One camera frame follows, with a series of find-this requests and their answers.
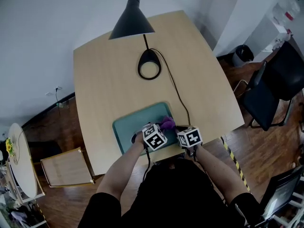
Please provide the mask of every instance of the trash bin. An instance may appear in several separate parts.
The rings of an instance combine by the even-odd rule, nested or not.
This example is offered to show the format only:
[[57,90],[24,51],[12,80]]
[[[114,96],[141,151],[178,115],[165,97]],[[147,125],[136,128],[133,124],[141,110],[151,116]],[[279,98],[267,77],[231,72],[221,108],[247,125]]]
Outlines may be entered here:
[[237,47],[232,57],[232,62],[235,67],[242,67],[247,62],[253,60],[253,53],[246,45],[240,45]]

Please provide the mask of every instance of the lamp base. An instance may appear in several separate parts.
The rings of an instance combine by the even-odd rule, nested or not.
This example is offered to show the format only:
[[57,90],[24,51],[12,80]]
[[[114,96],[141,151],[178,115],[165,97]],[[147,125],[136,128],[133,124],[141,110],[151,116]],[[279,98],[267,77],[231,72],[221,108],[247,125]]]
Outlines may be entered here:
[[[148,63],[148,62],[152,62],[152,63],[155,63],[157,66],[158,66],[158,72],[155,76],[151,77],[151,78],[147,78],[145,76],[143,76],[141,74],[141,68],[142,66],[145,64],[145,63]],[[145,80],[153,80],[155,78],[157,78],[160,74],[161,74],[161,71],[162,71],[162,68],[161,68],[161,62],[160,60],[158,59],[157,57],[157,54],[152,50],[152,49],[146,49],[141,58],[139,59],[139,63],[138,63],[138,67],[137,67],[137,71],[138,71],[138,74],[141,78],[145,79]]]

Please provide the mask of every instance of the round white table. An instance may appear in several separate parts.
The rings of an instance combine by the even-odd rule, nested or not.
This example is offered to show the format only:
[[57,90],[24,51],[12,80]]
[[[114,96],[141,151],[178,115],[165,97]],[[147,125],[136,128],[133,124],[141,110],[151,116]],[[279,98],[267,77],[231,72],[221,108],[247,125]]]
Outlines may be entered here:
[[14,176],[22,191],[28,197],[34,198],[37,195],[36,176],[31,162],[28,141],[22,128],[17,123],[13,123],[10,127],[9,138],[12,141],[16,155],[15,159],[17,160],[14,161],[12,157],[9,157]]

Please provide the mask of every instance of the chair leg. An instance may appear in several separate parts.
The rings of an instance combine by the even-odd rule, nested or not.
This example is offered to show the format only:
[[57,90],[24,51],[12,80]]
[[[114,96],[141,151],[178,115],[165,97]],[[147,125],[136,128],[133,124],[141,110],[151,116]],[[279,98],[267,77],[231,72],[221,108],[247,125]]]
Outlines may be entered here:
[[[284,119],[281,122],[277,123],[277,124],[276,123],[271,124],[270,127],[274,127],[274,126],[280,126],[281,127],[281,126],[286,125],[286,123],[288,121],[288,118],[289,118],[289,115],[291,113],[293,101],[294,101],[294,99],[291,99],[289,101],[288,109],[287,109],[287,112],[286,112],[286,115],[285,115]],[[251,122],[249,123],[249,126],[251,128],[261,128],[261,126],[253,126],[252,124],[253,124],[254,121],[255,121],[254,118],[252,118]]]
[[253,126],[252,124],[253,124],[254,121],[255,121],[255,119],[252,118],[252,120],[251,120],[250,123],[249,123],[249,126],[250,126],[251,128],[261,128],[261,126]]
[[244,79],[241,79],[241,80],[238,82],[237,86],[234,88],[233,92],[236,91],[236,89],[239,87],[239,85],[240,85],[242,82],[243,82],[245,85],[248,85],[248,83],[247,83]]
[[284,126],[284,125],[286,125],[286,123],[287,123],[287,121],[288,121],[288,118],[289,118],[289,115],[290,115],[290,113],[291,113],[293,101],[294,101],[294,99],[291,99],[291,100],[289,101],[288,109],[287,109],[287,111],[286,111],[286,115],[285,115],[284,119],[283,119],[280,123],[271,124],[271,125],[270,125],[271,127],[272,127],[272,126]]
[[301,132],[304,133],[304,128],[303,128],[303,124],[304,124],[304,104],[301,102],[301,103],[299,103],[299,106],[302,107],[302,111],[301,111],[302,120],[299,121],[299,124],[300,124],[300,128],[301,128]]

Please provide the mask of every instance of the hand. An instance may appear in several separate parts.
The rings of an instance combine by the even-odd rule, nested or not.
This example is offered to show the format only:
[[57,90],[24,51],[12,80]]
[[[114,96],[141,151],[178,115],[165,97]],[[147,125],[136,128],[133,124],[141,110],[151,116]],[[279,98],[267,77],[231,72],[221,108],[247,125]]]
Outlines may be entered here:
[[135,138],[135,143],[141,143],[143,144],[144,141],[143,141],[143,133],[142,132],[139,132],[137,135],[136,135],[136,138]]

